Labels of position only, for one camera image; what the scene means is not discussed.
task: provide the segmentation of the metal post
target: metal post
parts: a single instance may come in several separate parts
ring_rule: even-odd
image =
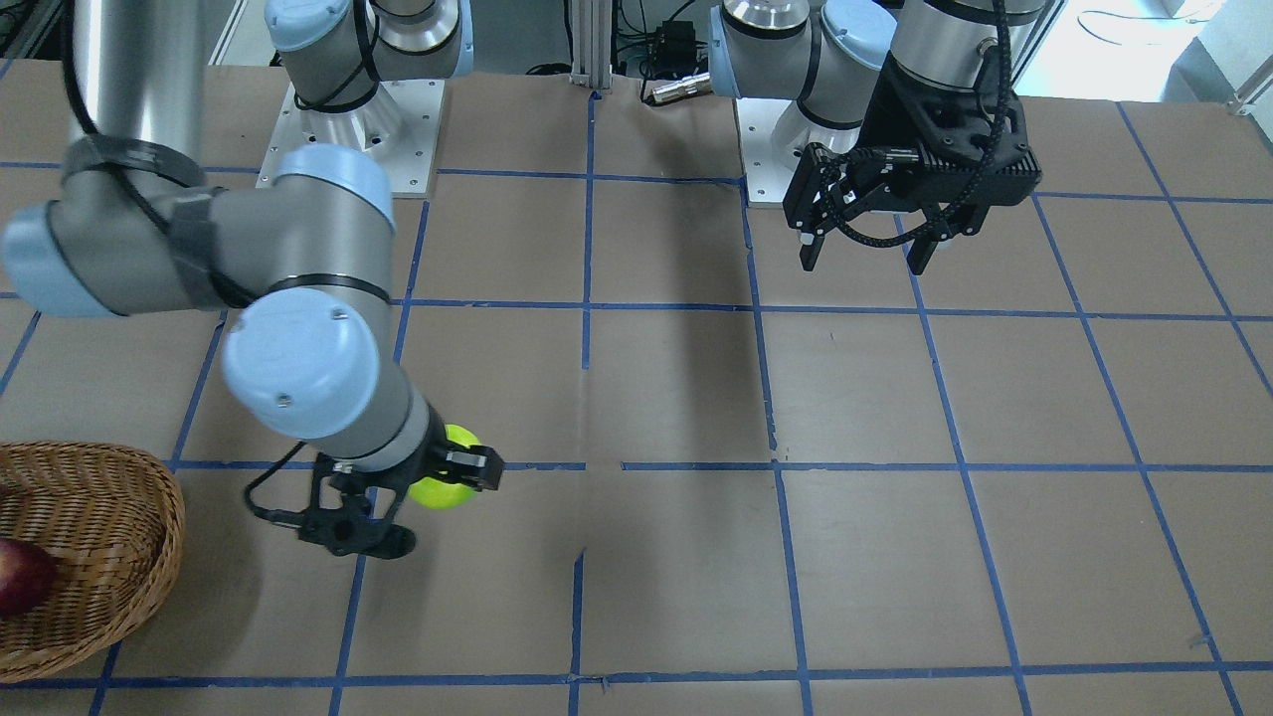
[[[592,89],[608,90],[611,84],[610,45],[612,27],[611,0],[570,0],[570,25],[574,41],[570,47],[570,82]]]
[[[75,71],[84,104],[108,136],[200,158],[202,3],[75,1]],[[73,140],[79,130],[73,129]]]
[[[1237,116],[1250,115],[1251,110],[1255,108],[1255,102],[1270,87],[1273,87],[1273,55],[1269,55],[1269,59],[1264,60],[1260,69],[1255,70],[1255,74],[1242,83],[1242,87],[1237,88],[1234,98],[1225,103],[1228,107],[1228,113]]]

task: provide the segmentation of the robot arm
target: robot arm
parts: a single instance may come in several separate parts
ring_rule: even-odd
[[[503,461],[449,440],[392,361],[395,227],[374,161],[314,144],[290,154],[270,189],[205,186],[202,73],[195,43],[171,41],[197,28],[197,8],[79,0],[66,78],[84,136],[67,150],[62,199],[6,227],[6,273],[50,315],[246,307],[225,339],[230,391],[321,451],[309,508],[267,519],[335,554],[400,557],[415,540],[393,513],[415,482],[496,489]],[[341,508],[318,506],[328,476]],[[372,487],[395,493],[382,520],[364,494]]]
[[[906,0],[895,31],[869,0],[827,0],[812,14],[805,0],[714,9],[718,94],[793,98],[815,125],[861,127],[852,150],[812,141],[799,153],[783,210],[801,232],[805,270],[839,229],[872,247],[914,241],[918,275],[938,243],[978,233],[990,206],[1030,195],[1043,175],[1011,90],[1012,52],[1044,4]],[[849,224],[876,210],[919,210],[925,222],[890,238]]]

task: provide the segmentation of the yellow-green ball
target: yellow-green ball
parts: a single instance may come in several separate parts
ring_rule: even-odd
[[[481,443],[477,436],[460,426],[447,426],[447,440],[465,447]],[[425,475],[407,488],[406,494],[429,510],[449,510],[468,502],[468,498],[474,496],[474,489],[468,485],[444,483]]]

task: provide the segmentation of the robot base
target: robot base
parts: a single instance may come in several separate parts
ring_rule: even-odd
[[[738,144],[747,175],[747,204],[780,208],[799,152],[817,141],[834,152],[848,152],[858,130],[829,130],[805,118],[791,99],[741,98],[737,104]]]
[[[354,147],[376,159],[376,163],[390,176],[390,189],[398,199],[426,199],[429,181],[433,176],[433,158],[438,147],[438,130],[442,122],[442,96],[446,83],[440,79],[411,79],[386,82],[381,90],[392,98],[388,106],[401,110],[401,124],[393,127],[392,136],[386,141],[368,148]],[[326,136],[311,139],[314,127],[309,126],[306,115],[297,110],[295,92],[289,85],[283,96],[279,120],[270,135],[270,145],[261,161],[261,173],[257,176],[257,189],[270,186],[279,169],[283,157],[309,141],[331,141]]]

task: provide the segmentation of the grid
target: grid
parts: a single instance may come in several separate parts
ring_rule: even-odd
[[[8,73],[10,65],[9,61],[0,69],[0,79]],[[568,701],[563,705],[563,710],[574,716],[580,712],[580,687],[584,684],[643,684],[643,683],[724,683],[724,682],[792,682],[799,685],[801,703],[803,713],[812,715],[815,712],[812,684],[819,682],[852,682],[852,680],[895,680],[895,679],[961,679],[961,678],[1011,678],[1017,697],[1020,699],[1021,712],[1025,715],[1032,713],[1030,693],[1027,688],[1027,677],[1044,677],[1044,675],[1081,675],[1081,674],[1153,674],[1153,673],[1208,673],[1217,674],[1228,703],[1235,715],[1242,715],[1244,708],[1239,701],[1239,696],[1235,692],[1231,674],[1246,673],[1246,671],[1273,671],[1273,661],[1232,661],[1226,660],[1216,645],[1214,640],[1208,638],[1211,633],[1211,627],[1208,626],[1207,615],[1204,614],[1202,603],[1194,590],[1193,581],[1188,569],[1185,568],[1185,562],[1180,555],[1176,547],[1176,540],[1172,534],[1172,529],[1167,522],[1166,513],[1156,493],[1155,484],[1151,480],[1151,474],[1153,473],[1255,473],[1255,474],[1273,474],[1273,465],[1269,464],[1248,464],[1248,465],[1213,465],[1213,464],[1167,464],[1167,462],[1147,462],[1142,459],[1137,437],[1133,433],[1130,422],[1128,420],[1127,413],[1124,410],[1123,403],[1119,397],[1119,391],[1116,389],[1115,381],[1111,377],[1110,371],[1106,367],[1105,357],[1101,352],[1101,347],[1097,343],[1096,334],[1092,329],[1092,320],[1136,320],[1136,321],[1204,321],[1204,322],[1223,322],[1228,324],[1242,349],[1245,350],[1248,358],[1250,359],[1251,367],[1259,376],[1264,390],[1273,397],[1273,386],[1270,386],[1268,373],[1262,364],[1256,352],[1253,349],[1250,340],[1244,333],[1244,326],[1251,324],[1267,324],[1273,321],[1273,315],[1248,315],[1248,313],[1235,313],[1226,296],[1222,293],[1220,284],[1213,276],[1211,269],[1208,268],[1202,251],[1190,233],[1185,219],[1183,218],[1179,204],[1186,203],[1212,203],[1212,204],[1262,204],[1273,205],[1273,199],[1241,199],[1241,197],[1207,197],[1207,196],[1174,196],[1169,192],[1166,183],[1158,175],[1153,159],[1151,158],[1148,150],[1142,143],[1137,134],[1137,130],[1128,116],[1125,110],[1119,106],[1119,113],[1122,115],[1127,130],[1134,140],[1146,166],[1153,175],[1153,178],[1161,190],[1161,195],[1111,195],[1111,194],[1080,194],[1080,192],[1049,192],[1039,191],[1034,197],[1031,197],[1032,208],[1037,214],[1039,222],[1043,227],[1044,233],[1048,237],[1048,243],[1053,256],[1055,257],[1057,265],[1060,270],[1062,278],[1064,280],[1066,289],[1068,290],[1069,298],[1073,303],[1073,311],[1037,311],[1037,310],[956,310],[956,308],[936,308],[928,307],[924,303],[924,296],[920,289],[920,283],[914,276],[910,278],[910,287],[915,299],[915,307],[869,307],[869,306],[789,306],[789,304],[766,304],[763,301],[760,282],[757,278],[756,257],[754,254],[752,245],[752,231],[749,220],[747,213],[747,191],[745,186],[745,180],[731,178],[731,177],[696,177],[696,178],[665,178],[653,176],[626,176],[626,175],[614,175],[614,173],[598,173],[594,167],[596,158],[596,108],[600,102],[605,99],[593,94],[588,99],[587,112],[588,112],[588,130],[587,130],[587,171],[584,172],[532,172],[532,171],[502,171],[502,169],[470,169],[470,168],[440,168],[439,175],[470,175],[470,176],[495,176],[495,177],[526,177],[526,178],[564,178],[573,181],[586,182],[586,208],[584,208],[584,261],[583,261],[583,299],[580,302],[533,302],[533,301],[467,301],[467,299],[430,299],[420,298],[416,296],[416,280],[419,276],[420,259],[426,242],[428,223],[429,223],[429,204],[425,203],[420,214],[420,226],[418,234],[415,237],[415,246],[412,254],[412,261],[410,268],[410,274],[406,284],[405,292],[400,298],[393,301],[395,306],[401,308],[401,317],[397,327],[397,339],[395,344],[395,359],[401,359],[404,344],[407,336],[407,327],[411,319],[411,311],[415,307],[472,307],[472,308],[540,308],[540,310],[560,310],[560,311],[577,311],[582,320],[582,341],[580,341],[580,367],[588,369],[591,364],[591,343],[592,343],[592,317],[594,312],[600,311],[689,311],[689,312],[737,312],[737,313],[750,313],[754,322],[755,338],[757,345],[756,359],[759,362],[760,369],[760,390],[764,401],[765,412],[765,427],[768,432],[769,448],[774,455],[774,459],[769,461],[743,461],[743,462],[700,462],[700,461],[677,461],[677,462],[638,462],[638,461],[625,461],[621,464],[624,470],[628,471],[752,471],[752,473],[771,473],[774,482],[774,490],[777,496],[777,510],[780,525],[780,539],[784,557],[784,566],[787,573],[787,591],[789,599],[789,610],[792,619],[792,632],[794,637],[794,643],[792,645],[796,654],[796,669],[793,670],[760,670],[751,673],[723,673],[723,671],[684,671],[684,673],[667,673],[667,671],[625,671],[625,673],[611,673],[605,677],[597,677],[586,674],[582,671],[582,651],[583,651],[583,604],[584,594],[587,589],[587,552],[579,553],[578,558],[573,566],[572,573],[572,629],[569,634],[570,640],[570,664],[568,670],[563,673],[544,673],[544,674],[386,674],[386,675],[354,675],[349,674],[349,661],[350,651],[354,642],[355,631],[358,628],[358,613],[359,603],[363,596],[363,581],[365,575],[365,558],[359,557],[354,568],[353,584],[349,592],[348,608],[344,617],[344,628],[340,645],[340,652],[337,659],[337,666],[332,675],[330,677],[311,677],[311,678],[252,678],[252,677],[199,677],[199,678],[159,678],[159,677],[118,677],[115,675],[115,665],[118,659],[121,645],[115,645],[111,647],[102,673],[98,678],[53,678],[43,679],[37,682],[29,682],[19,684],[15,687],[5,687],[0,691],[39,691],[39,689],[93,689],[93,701],[89,708],[89,713],[95,716],[102,712],[103,705],[106,702],[107,693],[113,689],[172,689],[172,688],[201,688],[201,687],[222,687],[222,688],[306,688],[306,689],[325,689],[330,691],[330,703],[328,713],[332,716],[341,712],[341,703],[344,692],[349,687],[405,687],[405,685],[503,685],[503,687],[516,687],[516,685],[558,685],[565,687],[568,691]],[[11,168],[42,168],[42,169],[57,169],[57,164],[52,163],[39,163],[39,162],[0,162],[0,167]],[[233,173],[256,173],[255,168],[248,167],[216,167],[215,171],[220,172],[233,172]],[[731,186],[737,190],[738,195],[738,208],[742,222],[743,241],[747,248],[747,279],[751,294],[750,304],[735,304],[735,303],[615,303],[615,302],[594,302],[592,299],[592,256],[593,256],[593,190],[597,182],[654,182],[654,183],[673,183],[673,185],[689,185],[689,183],[713,183]],[[1147,201],[1147,203],[1165,203],[1172,213],[1175,222],[1179,224],[1180,232],[1184,234],[1197,260],[1200,270],[1207,278],[1211,289],[1214,292],[1220,306],[1222,307],[1221,313],[1090,313],[1083,308],[1083,303],[1080,294],[1074,287],[1074,282],[1067,269],[1064,257],[1062,256],[1060,247],[1055,236],[1053,234],[1051,226],[1049,223],[1048,213],[1040,197],[1077,197],[1077,199],[1097,199],[1108,201]],[[895,219],[897,228],[901,228],[901,220]],[[897,269],[903,270],[904,264],[901,262],[901,252],[896,252],[897,256]],[[0,294],[0,299],[4,301],[17,301],[17,296],[13,293]],[[953,462],[808,462],[808,461],[787,461],[777,459],[778,450],[778,427],[774,415],[774,400],[773,400],[773,387],[770,385],[770,368],[769,368],[769,350],[766,349],[765,341],[765,322],[766,316],[778,313],[845,313],[845,315],[897,315],[897,316],[914,316],[918,319],[922,329],[924,343],[929,358],[932,361],[933,378],[937,383],[938,397],[941,400],[942,413],[945,417],[946,428],[948,432],[948,440],[953,451]],[[965,459],[964,447],[961,443],[960,429],[956,420],[956,410],[951,400],[951,395],[947,390],[947,378],[942,369],[941,357],[938,354],[937,340],[933,335],[933,327],[931,324],[932,316],[976,316],[976,317],[1018,317],[1018,319],[1039,319],[1039,320],[1062,320],[1062,321],[1076,321],[1081,325],[1083,334],[1086,336],[1088,348],[1091,350],[1092,358],[1100,371],[1100,376],[1105,390],[1108,391],[1109,400],[1113,404],[1114,412],[1118,415],[1118,422],[1123,432],[1123,437],[1130,450],[1133,460],[1130,462],[1109,462],[1109,464],[1058,464],[1058,462],[1044,462],[1044,464],[1021,464],[1021,462],[974,462]],[[165,460],[167,465],[173,470],[182,469],[202,469],[202,470],[218,470],[218,469],[233,469],[233,470],[246,470],[246,469],[264,469],[267,462],[264,461],[207,461],[207,460],[187,460],[183,457],[183,451],[186,447],[186,440],[190,436],[191,426],[195,419],[196,410],[200,404],[200,399],[204,394],[205,386],[207,383],[209,373],[213,368],[213,361],[216,355],[218,348],[220,345],[222,331],[227,321],[227,313],[220,315],[220,321],[211,333],[207,348],[204,355],[201,368],[199,371],[197,380],[193,386],[193,392],[190,396],[190,401],[182,420],[181,431],[176,445],[173,446],[172,454]],[[22,338],[18,341],[17,349],[13,355],[8,359],[3,376],[0,376],[0,397],[3,397],[5,389],[10,383],[15,371],[23,361],[27,347],[31,344],[33,336],[39,330],[41,316],[37,313],[28,321]],[[311,465],[304,461],[294,461],[286,468],[293,470],[304,470]],[[583,471],[587,469],[586,462],[517,462],[510,464],[512,470],[560,470],[560,471]],[[943,668],[900,668],[900,669],[811,669],[808,664],[808,657],[806,655],[806,642],[805,642],[805,626],[801,609],[801,591],[797,580],[797,563],[796,552],[793,549],[792,538],[792,516],[788,508],[788,490],[785,478],[793,473],[803,471],[946,471],[957,473],[962,484],[964,494],[967,502],[969,515],[975,527],[979,549],[981,558],[984,561],[987,577],[990,582],[990,587],[994,596],[994,605],[998,613],[998,619],[1003,632],[1003,640],[1007,647],[1009,664],[1004,666],[943,666]],[[1165,540],[1171,559],[1174,562],[1175,569],[1179,578],[1184,586],[1184,590],[1189,598],[1190,608],[1197,618],[1198,627],[1203,634],[1203,641],[1209,650],[1209,661],[1151,661],[1151,662],[1094,662],[1094,664],[1030,664],[1022,662],[1018,655],[1013,622],[1009,614],[1007,600],[1003,594],[1003,586],[999,580],[999,569],[995,564],[994,554],[990,549],[990,540],[987,535],[985,524],[983,521],[981,507],[979,503],[978,492],[974,487],[971,473],[975,471],[1057,471],[1057,473],[1123,473],[1129,471],[1138,474],[1141,482],[1144,487],[1146,494],[1152,505],[1153,513],[1157,519],[1158,527],[1161,530],[1162,539]]]

